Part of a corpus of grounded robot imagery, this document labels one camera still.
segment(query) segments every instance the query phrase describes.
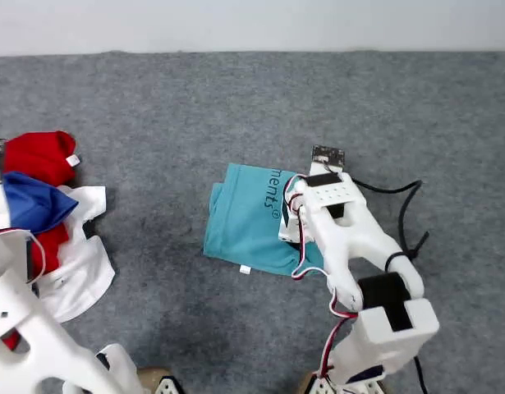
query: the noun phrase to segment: red and white wire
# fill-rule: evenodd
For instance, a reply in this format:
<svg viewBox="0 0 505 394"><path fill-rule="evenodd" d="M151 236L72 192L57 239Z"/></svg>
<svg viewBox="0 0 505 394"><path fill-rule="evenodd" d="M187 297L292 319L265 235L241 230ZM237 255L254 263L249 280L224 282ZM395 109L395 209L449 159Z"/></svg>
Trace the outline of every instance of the red and white wire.
<svg viewBox="0 0 505 394"><path fill-rule="evenodd" d="M305 174L295 174L293 176L291 176L289 178L289 180L287 181L287 183L285 184L285 186L283 187L283 199L285 200L285 204L288 205L288 202L287 202L287 192L288 190L291 188L291 185L292 185L292 182L296 179L296 178L303 178L305 179L307 177L307 175Z"/></svg>
<svg viewBox="0 0 505 394"><path fill-rule="evenodd" d="M333 343L334 343L334 338L336 337L336 334L338 331L340 331L340 328L342 325L348 320L349 318L343 318L337 324L334 326L333 330L328 334L327 341L325 342L324 346L324 351L321 354L321 361L319 363L319 370L317 370L315 373L318 376L318 378L325 378L327 376L327 372L330 370L331 367L328 366L328 356L330 355L331 349L333 348Z"/></svg>
<svg viewBox="0 0 505 394"><path fill-rule="evenodd" d="M290 210L293 210L292 204L293 204L294 200L299 196L301 196L301 194L296 193L291 197L291 199L288 203L288 208ZM296 268L292 271L291 277L295 281L300 281L310 271L318 271L319 273L322 273L323 275L325 275L326 278L328 278L328 273L326 273L322 268L318 268L318 267L308 267L308 268L304 269L303 271L301 271L300 273L298 273L298 271L300 270L300 268L303 266L303 264L305 262L305 227L303 226L303 221L301 219L300 208L301 207L299 207L296 210L296 213L298 215L298 227L300 230L300 261L298 262L298 265L296 266ZM328 309L330 310L330 312L334 316L337 316L337 317L341 318L342 320L340 320L334 326L333 330L328 334L328 338L327 338L327 341L325 342L324 350L321 355L321 362L319 364L319 370L315 372L319 378L324 378L325 376L327 376L328 371L332 368L332 367L328 366L328 357L330 355L331 349L333 348L334 338L336 337L337 332L340 330L342 325L348 319L356 318L358 316L358 314L356 314L356 313L336 311L335 310L336 303L337 303L336 295L337 295L336 287L333 286L333 296L331 297L331 300L328 303Z"/></svg>

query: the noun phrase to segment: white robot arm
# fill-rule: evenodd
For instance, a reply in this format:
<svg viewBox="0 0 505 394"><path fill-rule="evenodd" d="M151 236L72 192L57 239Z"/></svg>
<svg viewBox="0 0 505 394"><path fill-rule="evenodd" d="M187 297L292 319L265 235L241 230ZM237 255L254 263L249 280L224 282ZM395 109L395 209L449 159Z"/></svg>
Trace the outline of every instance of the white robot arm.
<svg viewBox="0 0 505 394"><path fill-rule="evenodd" d="M300 242L302 221L305 242L315 241L324 257L329 290L358 313L351 333L325 360L337 387L396 372L439 326L407 253L383 232L342 165L341 151L314 147L310 174L286 191L279 232L283 241ZM385 273L357 282L348 264L359 257Z"/></svg>

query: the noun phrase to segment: teal t-shirt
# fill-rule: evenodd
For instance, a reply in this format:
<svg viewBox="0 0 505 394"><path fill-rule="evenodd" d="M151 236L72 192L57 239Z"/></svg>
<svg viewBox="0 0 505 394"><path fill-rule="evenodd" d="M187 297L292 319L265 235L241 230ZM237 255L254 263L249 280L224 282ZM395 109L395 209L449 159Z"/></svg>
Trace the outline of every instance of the teal t-shirt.
<svg viewBox="0 0 505 394"><path fill-rule="evenodd" d="M299 252L278 239L283 187L294 172L229 164L213 185L204 254L251 268L290 275ZM324 266L318 247L305 248L304 267Z"/></svg>

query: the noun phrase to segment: white garment tag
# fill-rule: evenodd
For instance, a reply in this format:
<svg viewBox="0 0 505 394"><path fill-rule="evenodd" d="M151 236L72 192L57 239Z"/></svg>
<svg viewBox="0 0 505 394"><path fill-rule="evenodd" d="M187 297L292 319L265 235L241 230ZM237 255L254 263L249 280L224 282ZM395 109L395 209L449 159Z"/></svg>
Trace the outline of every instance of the white garment tag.
<svg viewBox="0 0 505 394"><path fill-rule="evenodd" d="M72 167L76 166L77 164L80 163L80 160L79 158L77 157L76 154L72 154L71 156L68 156L66 158L66 161L68 162L68 164L70 164Z"/></svg>
<svg viewBox="0 0 505 394"><path fill-rule="evenodd" d="M250 267L247 265L241 265L239 267L239 272L244 273L245 275L250 275Z"/></svg>

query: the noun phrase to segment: pile of clothes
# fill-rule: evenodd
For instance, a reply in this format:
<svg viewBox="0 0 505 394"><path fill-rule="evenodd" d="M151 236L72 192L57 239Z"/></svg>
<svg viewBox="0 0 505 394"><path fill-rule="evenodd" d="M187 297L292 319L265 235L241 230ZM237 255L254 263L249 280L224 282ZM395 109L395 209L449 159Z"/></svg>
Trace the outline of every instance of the pile of clothes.
<svg viewBox="0 0 505 394"><path fill-rule="evenodd" d="M31 231L44 248L45 260L30 244L32 276L39 298L58 322L89 309L106 292L115 272L103 242L89 239L83 224L106 211L106 188L65 186L80 160L76 142L64 131L26 133L5 144L0 185L0 231ZM16 345L17 334L7 345Z"/></svg>

